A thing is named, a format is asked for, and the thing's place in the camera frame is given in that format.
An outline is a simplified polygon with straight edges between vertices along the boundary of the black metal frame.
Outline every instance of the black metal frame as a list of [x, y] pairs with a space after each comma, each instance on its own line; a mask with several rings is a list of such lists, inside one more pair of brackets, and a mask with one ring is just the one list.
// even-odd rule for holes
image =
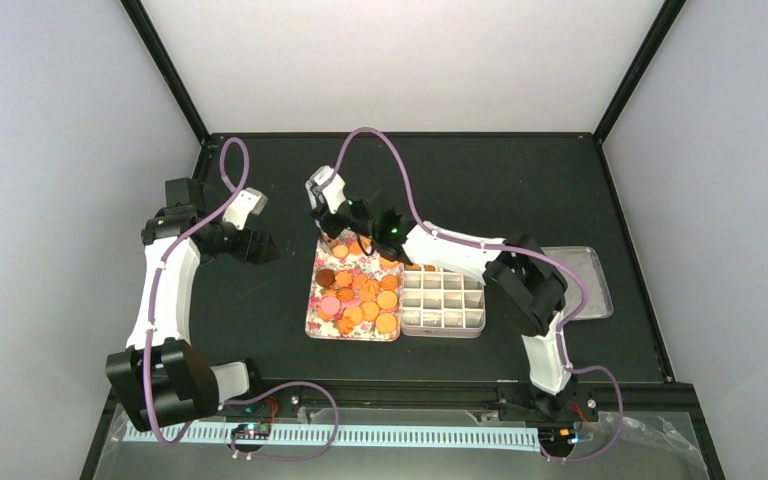
[[[631, 98], [635, 87], [640, 82], [643, 73], [654, 58], [658, 47], [669, 32], [670, 27], [677, 18], [685, 1], [686, 0], [664, 1], [649, 32], [638, 49], [622, 82], [608, 105], [608, 108], [602, 116], [599, 125], [593, 133], [594, 147], [598, 152], [606, 179], [611, 186], [614, 206], [622, 220], [622, 229], [626, 240], [625, 246], [633, 253], [634, 248], [629, 236], [628, 226], [623, 217], [622, 209], [620, 208], [619, 199], [616, 195], [613, 178], [610, 174], [602, 144], [608, 137], [614, 124], [619, 119], [625, 105]], [[184, 87], [183, 81], [175, 70], [175, 66], [172, 63], [168, 52], [164, 48], [157, 31], [154, 29], [142, 2], [140, 0], [121, 0], [121, 2], [135, 28], [139, 32], [140, 37], [143, 39], [146, 48], [154, 59], [155, 64], [172, 92], [172, 95], [178, 102], [181, 111], [187, 118], [193, 133], [202, 145], [194, 172], [194, 176], [199, 178], [204, 174], [204, 170], [212, 157], [213, 150], [216, 148], [215, 146], [211, 146], [211, 142], [209, 142], [210, 133], [204, 122], [201, 120], [195, 104]], [[645, 282], [643, 281], [640, 264], [637, 261], [636, 254], [633, 263], [639, 284], [643, 287], [640, 294], [646, 302], [649, 318], [654, 322], [652, 325], [652, 330], [656, 334], [656, 338], [653, 339], [654, 349], [657, 353], [657, 357], [662, 361], [662, 369], [665, 372], [665, 383], [657, 385], [633, 383], [621, 384], [624, 408], [626, 411], [687, 412], [690, 415], [697, 441], [708, 466], [709, 477], [712, 479], [725, 478], [693, 386], [685, 383], [675, 383], [673, 380], [674, 374], [672, 366], [667, 356], [663, 337], [660, 334], [660, 328], [657, 325], [648, 291], [645, 288]], [[273, 386], [268, 383], [269, 382], [267, 381], [267, 384], [264, 385], [265, 388]], [[486, 409], [491, 404], [498, 403], [499, 396], [503, 395], [503, 389], [516, 388], [505, 386], [504, 384], [437, 385], [422, 383], [399, 384], [392, 382], [376, 382], [374, 388], [370, 388], [371, 386], [365, 385], [364, 382], [331, 382], [327, 385], [323, 384], [323, 386], [327, 387], [332, 394], [335, 395], [338, 402], [342, 399], [345, 404], [351, 404], [353, 396], [357, 394], [359, 389], [361, 389], [363, 390], [364, 402], [372, 401], [379, 407], [388, 405], [399, 405], [404, 407], [410, 405], [416, 408], [429, 408], [431, 406], [439, 407], [445, 404], [449, 406], [459, 405], [460, 407], [467, 409], [470, 406], [473, 406], [477, 410]], [[600, 409], [610, 411], [611, 409], [617, 408], [617, 399], [610, 384], [588, 384], [588, 388], [588, 395], [596, 400]], [[283, 393], [283, 395], [288, 397], [287, 399], [289, 399], [291, 394], [293, 394], [293, 392]], [[296, 392], [296, 394], [301, 397], [300, 405], [308, 404], [315, 406], [321, 403], [322, 400], [317, 399], [316, 395], [311, 396], [310, 394], [302, 394], [301, 392]], [[107, 402], [105, 403], [98, 428], [87, 455], [87, 460], [81, 474], [82, 479], [91, 479], [95, 472], [101, 450], [104, 447], [107, 430], [113, 418], [113, 412], [117, 403], [118, 399], [111, 391]]]
[[605, 110], [605, 114], [602, 115], [602, 120], [599, 121], [599, 125], [593, 132], [593, 136], [599, 144], [605, 142], [608, 138], [608, 134], [611, 133], [611, 129], [614, 124], [617, 123], [617, 119], [620, 118], [625, 105], [631, 98], [631, 94], [634, 93], [634, 88], [640, 83], [640, 79], [643, 77], [643, 72], [649, 67], [649, 63], [655, 58], [655, 53], [658, 51], [658, 47], [661, 46], [661, 42], [666, 38], [667, 33], [670, 31], [670, 27], [673, 25], [676, 17], [678, 17], [681, 7], [684, 6], [686, 0], [666, 0], [661, 6], [661, 10], [655, 17], [655, 21], [649, 28], [649, 32], [643, 39], [643, 43], [637, 50], [637, 54], [634, 55], [634, 60], [631, 61], [631, 65], [625, 72], [625, 76], [620, 82], [619, 88], [617, 88], [614, 97], [611, 99], [611, 103], [608, 104], [608, 109]]
[[163, 76], [163, 81], [166, 82], [169, 91], [172, 92], [172, 96], [178, 102], [181, 112], [183, 112], [184, 117], [186, 117], [187, 122], [190, 124], [190, 128], [193, 129], [196, 139], [199, 141], [199, 144], [204, 145], [210, 134], [201, 120], [196, 104], [193, 103], [193, 99], [187, 93], [187, 89], [184, 87], [184, 82], [181, 80], [180, 75], [178, 75], [178, 71], [175, 70], [175, 65], [172, 63], [172, 58], [169, 57], [169, 52], [166, 51], [166, 47], [160, 41], [160, 36], [157, 34], [157, 30], [154, 29], [154, 25], [152, 25], [151, 19], [148, 17], [148, 12], [146, 12], [143, 2], [140, 0], [121, 1], [125, 11], [128, 12], [128, 16], [131, 17], [131, 22], [137, 29], [137, 33], [143, 39], [148, 53], [154, 59], [157, 69]]

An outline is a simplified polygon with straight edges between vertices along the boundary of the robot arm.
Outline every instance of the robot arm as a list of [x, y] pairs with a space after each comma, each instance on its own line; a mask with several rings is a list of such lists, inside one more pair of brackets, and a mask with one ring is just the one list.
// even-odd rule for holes
[[[108, 356], [106, 373], [125, 411], [140, 431], [150, 429], [144, 385], [140, 374], [146, 331], [152, 336], [152, 391], [161, 427], [215, 414], [228, 398], [249, 389], [244, 362], [209, 366], [190, 346], [190, 294], [196, 269], [204, 261], [229, 253], [239, 260], [261, 264], [277, 258], [278, 250], [262, 230], [245, 227], [250, 214], [257, 215], [266, 197], [254, 189], [242, 191], [215, 220], [172, 251], [165, 264], [161, 256], [178, 237], [204, 215], [204, 199], [192, 179], [166, 183], [167, 206], [146, 223], [146, 277], [137, 322], [126, 342], [126, 350]], [[148, 321], [151, 286], [158, 266], [164, 265], [157, 285], [154, 326]]]
[[[311, 215], [326, 235], [334, 238], [349, 229], [369, 237], [373, 247], [388, 260], [434, 265], [484, 285], [498, 285], [523, 313], [515, 322], [528, 355], [531, 383], [551, 395], [564, 390], [571, 374], [561, 358], [560, 349], [565, 351], [566, 345], [556, 326], [565, 306], [566, 280], [550, 265], [498, 250], [502, 245], [511, 245], [542, 253], [534, 240], [519, 234], [507, 239], [473, 237], [425, 222], [429, 233], [410, 216], [396, 213], [380, 195], [347, 198], [343, 193], [345, 182], [339, 175], [326, 184], [332, 174], [331, 167], [323, 166], [305, 183]], [[438, 235], [490, 248], [461, 245]]]

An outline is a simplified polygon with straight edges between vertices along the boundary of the black table surface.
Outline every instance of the black table surface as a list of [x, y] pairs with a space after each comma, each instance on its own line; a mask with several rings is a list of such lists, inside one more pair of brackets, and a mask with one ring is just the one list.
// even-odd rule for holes
[[[215, 134], [221, 145], [228, 134]], [[528, 359], [498, 292], [486, 292], [486, 327], [476, 339], [401, 335], [393, 342], [309, 338], [304, 322], [317, 229], [304, 182], [333, 165], [343, 135], [240, 134], [252, 164], [247, 182], [269, 197], [252, 224], [275, 238], [282, 258], [267, 265], [228, 256], [196, 274], [190, 313], [193, 346], [212, 364], [250, 357], [266, 379], [488, 382], [528, 380]], [[662, 382], [656, 332], [635, 275], [610, 183], [592, 138], [528, 134], [396, 134], [417, 208], [426, 220], [478, 236], [515, 231], [543, 246], [596, 249], [614, 304], [607, 319], [572, 322], [567, 346], [576, 366], [610, 368], [621, 382]], [[219, 149], [203, 169], [208, 206], [227, 198], [219, 179]], [[236, 181], [241, 155], [227, 159]], [[387, 148], [355, 139], [340, 171], [346, 192], [382, 189], [408, 213], [405, 190]], [[585, 380], [604, 381], [598, 376]]]

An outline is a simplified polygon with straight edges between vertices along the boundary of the white wall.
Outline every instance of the white wall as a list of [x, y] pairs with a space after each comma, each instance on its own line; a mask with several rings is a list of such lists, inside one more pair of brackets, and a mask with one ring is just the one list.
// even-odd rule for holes
[[0, 479], [78, 477], [196, 152], [119, 2], [0, 2]]
[[591, 132], [662, 3], [145, 1], [214, 132]]
[[728, 478], [768, 478], [768, 2], [687, 2], [606, 145]]

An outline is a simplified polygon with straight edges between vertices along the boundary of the transparent plastic panel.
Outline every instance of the transparent plastic panel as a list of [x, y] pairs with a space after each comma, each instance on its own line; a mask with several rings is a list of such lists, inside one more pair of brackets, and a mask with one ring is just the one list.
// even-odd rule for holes
[[[300, 420], [333, 424], [330, 409], [305, 412]], [[519, 422], [499, 422], [487, 412], [437, 410], [341, 409], [344, 425], [436, 425], [451, 427], [525, 427]], [[223, 421], [213, 418], [211, 421]], [[594, 439], [576, 446], [571, 457], [601, 448], [613, 434], [616, 414], [603, 414], [593, 424]], [[127, 417], [117, 408], [94, 478], [98, 480], [192, 480], [194, 478], [306, 480], [364, 480], [392, 478], [669, 478], [701, 480], [707, 470], [686, 413], [629, 412], [614, 447], [595, 460], [583, 463], [547, 463], [538, 453], [488, 449], [333, 447], [309, 462], [237, 460], [222, 444], [180, 444], [125, 441]], [[266, 446], [263, 453], [305, 455], [313, 447]]]

